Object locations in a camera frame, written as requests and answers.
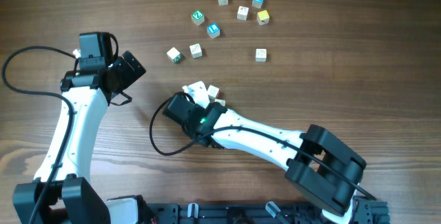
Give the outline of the wooden block sketch picture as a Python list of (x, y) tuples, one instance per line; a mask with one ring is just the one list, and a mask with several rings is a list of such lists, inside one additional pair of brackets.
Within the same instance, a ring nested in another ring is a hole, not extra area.
[(226, 106), (226, 100), (222, 100), (222, 99), (215, 99), (214, 100), (216, 103), (219, 103), (222, 106)]

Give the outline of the plain wooden block green side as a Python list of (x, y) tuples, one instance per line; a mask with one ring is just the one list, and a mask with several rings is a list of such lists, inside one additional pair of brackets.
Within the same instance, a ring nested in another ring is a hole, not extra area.
[(220, 94), (220, 89), (214, 85), (210, 85), (207, 89), (207, 94), (209, 99), (215, 100), (218, 98), (218, 95)]

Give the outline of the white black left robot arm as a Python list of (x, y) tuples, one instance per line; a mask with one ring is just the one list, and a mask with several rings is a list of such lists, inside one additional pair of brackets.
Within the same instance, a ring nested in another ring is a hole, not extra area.
[(61, 114), (50, 148), (30, 183), (18, 184), (13, 205), (22, 223), (149, 223), (143, 197), (103, 201), (90, 185), (96, 135), (112, 98), (145, 74), (129, 51), (114, 62), (90, 55), (61, 81)]

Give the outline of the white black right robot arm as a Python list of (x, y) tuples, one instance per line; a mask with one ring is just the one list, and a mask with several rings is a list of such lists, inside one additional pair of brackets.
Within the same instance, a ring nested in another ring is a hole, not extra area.
[(240, 150), (281, 167), (286, 179), (333, 223), (349, 223), (366, 161), (330, 131), (281, 130), (246, 119), (218, 103), (187, 99), (164, 111), (195, 143)]

